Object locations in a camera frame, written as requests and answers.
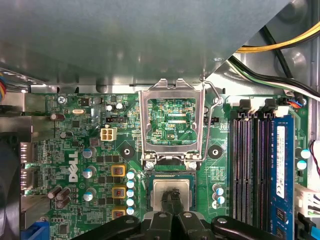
motherboard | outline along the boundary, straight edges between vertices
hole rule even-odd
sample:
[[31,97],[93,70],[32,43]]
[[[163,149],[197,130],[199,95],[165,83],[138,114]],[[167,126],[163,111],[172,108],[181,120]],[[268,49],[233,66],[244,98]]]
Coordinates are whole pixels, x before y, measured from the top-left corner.
[[[192,97],[147,100],[149,131],[143,139],[137,93],[38,95],[45,98],[45,112],[37,115],[54,122],[54,129],[50,139],[21,143],[31,152],[21,175],[32,178],[23,179],[21,191],[50,199],[43,217],[51,240],[72,239],[123,215],[143,220],[145,213],[162,210],[164,188],[178,188],[187,210],[208,223],[231,216],[278,236],[292,234],[293,196],[287,188],[307,185],[307,169],[293,153],[307,147],[307,107],[287,106],[283,96],[221,94],[209,119],[215,100],[206,94],[200,152],[205,156],[209,129],[206,158],[186,164],[178,157],[146,161],[144,141],[158,147],[196,143],[199,116]],[[261,104],[252,111],[249,102]]]

wire bundle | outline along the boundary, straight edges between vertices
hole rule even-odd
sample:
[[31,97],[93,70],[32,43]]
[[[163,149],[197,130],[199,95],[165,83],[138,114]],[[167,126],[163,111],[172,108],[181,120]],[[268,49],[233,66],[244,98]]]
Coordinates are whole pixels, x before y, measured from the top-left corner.
[[2,99],[5,98],[6,93],[7,93],[6,80],[3,74],[0,72],[0,102]]
[[[268,76],[256,73],[244,65],[234,56],[231,56],[228,60],[228,63],[234,69],[236,73],[242,76],[244,79],[252,81],[254,83],[259,83],[271,87],[281,88],[289,90],[292,92],[301,93],[305,96],[308,96],[312,99],[315,99],[320,102],[320,93],[309,86],[296,81],[292,78],[280,77],[280,76]],[[292,102],[292,104],[297,107],[298,102]]]
[[308,31],[302,33],[301,35],[280,43],[267,45],[267,46],[242,46],[238,49],[237,53],[241,54],[251,54],[251,53],[261,53],[275,49],[287,49],[293,48],[299,44],[303,44],[310,40],[317,38],[320,35],[320,22],[310,28]]
[[313,141],[312,141],[312,143],[310,144],[309,150],[310,150],[310,153],[311,153],[311,155],[312,155],[313,161],[314,161],[314,163],[315,163],[316,171],[318,172],[319,177],[320,177],[320,168],[319,168],[318,160],[316,159],[316,156],[315,156],[315,154],[314,154],[315,141],[316,141],[316,140],[313,140]]

electrolytic capacitor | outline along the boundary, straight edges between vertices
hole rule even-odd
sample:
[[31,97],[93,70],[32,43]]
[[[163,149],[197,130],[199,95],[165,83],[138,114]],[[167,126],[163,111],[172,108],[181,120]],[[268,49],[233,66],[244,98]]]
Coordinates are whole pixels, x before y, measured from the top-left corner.
[[127,173],[126,173],[126,178],[128,179],[128,180],[133,180],[133,179],[135,179],[135,173],[133,172],[133,171],[128,171]]
[[134,188],[135,188],[135,182],[132,181],[132,180],[127,181],[127,182],[126,182],[126,187],[127,187],[128,189],[134,189]]
[[216,200],[218,204],[223,204],[225,202],[225,197],[224,196],[219,196],[218,194],[214,193],[212,194],[212,199]]
[[65,115],[61,114],[61,113],[52,113],[50,115],[50,119],[52,121],[58,121],[58,122],[62,122],[66,119]]
[[116,105],[115,105],[115,108],[120,111],[120,112],[123,112],[125,110],[125,105],[123,105],[121,102],[118,102]]
[[94,166],[88,166],[87,168],[85,168],[82,172],[82,176],[85,179],[89,179],[91,178],[93,175],[95,175],[97,172],[97,169]]
[[112,104],[107,104],[107,105],[105,106],[105,110],[106,110],[107,112],[114,112],[115,109],[116,109],[115,105],[112,105]]
[[126,196],[128,198],[133,198],[135,196],[135,192],[131,189],[129,189],[128,191],[126,191]]
[[295,157],[308,159],[311,157],[311,152],[309,151],[309,149],[302,149],[301,147],[297,147],[295,149]]
[[93,187],[89,187],[86,192],[83,194],[83,199],[86,202],[90,202],[96,196],[97,191]]
[[132,207],[132,206],[135,205],[135,201],[132,198],[128,198],[126,200],[126,204],[127,204],[128,207]]
[[54,189],[52,189],[49,193],[48,193],[48,198],[49,199],[54,199],[58,193],[60,193],[60,191],[62,190],[61,186],[55,186]]
[[94,157],[96,155],[96,148],[95,147],[88,147],[88,148],[85,148],[82,152],[82,156],[85,158],[85,159],[89,159],[91,157]]
[[71,131],[63,131],[60,133],[61,139],[71,139],[74,136],[74,134]]
[[126,209],[126,214],[133,215],[135,213],[135,209],[133,207],[128,207]]
[[62,201],[62,200],[64,200],[70,193],[71,193],[70,188],[65,187],[64,189],[62,189],[61,192],[59,192],[59,193],[56,195],[55,198],[56,198],[58,201]]
[[221,196],[224,194],[224,189],[221,187],[220,184],[216,183],[212,186],[212,190],[216,192],[217,195]]
[[68,203],[70,203],[70,201],[71,201],[70,197],[67,196],[62,201],[57,201],[55,206],[57,209],[63,209],[65,206],[67,206]]

cpu socket lever arm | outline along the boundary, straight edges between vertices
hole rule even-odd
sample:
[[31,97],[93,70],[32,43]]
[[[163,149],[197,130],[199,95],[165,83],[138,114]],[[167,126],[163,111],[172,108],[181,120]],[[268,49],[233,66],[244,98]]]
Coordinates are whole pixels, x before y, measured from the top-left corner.
[[[153,87],[146,91],[139,92],[140,103],[140,125],[141,125],[141,141],[142,141],[142,164],[144,161],[153,161],[157,164],[160,160],[179,159],[186,162],[202,162],[207,156],[207,149],[204,150],[204,158],[202,158],[202,139],[204,125],[204,106],[205,106],[205,84],[209,84],[216,96],[221,97],[216,91],[214,85],[209,81],[201,83],[200,89],[195,89],[186,83],[183,79],[176,80],[175,87],[169,87],[166,79],[161,79]],[[194,99],[194,122],[191,125],[192,130],[196,134],[196,141],[188,145],[154,145],[147,142],[147,134],[151,131],[152,125],[149,121],[148,101],[152,99]],[[210,108],[211,118],[213,108],[217,106],[215,103]],[[209,135],[206,138],[205,148],[208,148]]]

white plastic connector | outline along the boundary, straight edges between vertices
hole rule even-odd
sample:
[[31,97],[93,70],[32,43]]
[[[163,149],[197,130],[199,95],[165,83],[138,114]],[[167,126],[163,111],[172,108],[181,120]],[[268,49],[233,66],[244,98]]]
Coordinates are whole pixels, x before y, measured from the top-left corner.
[[114,141],[117,139],[117,128],[101,128],[100,137],[101,141]]
[[299,184],[294,185],[295,210],[306,218],[320,218],[320,192],[313,191]]

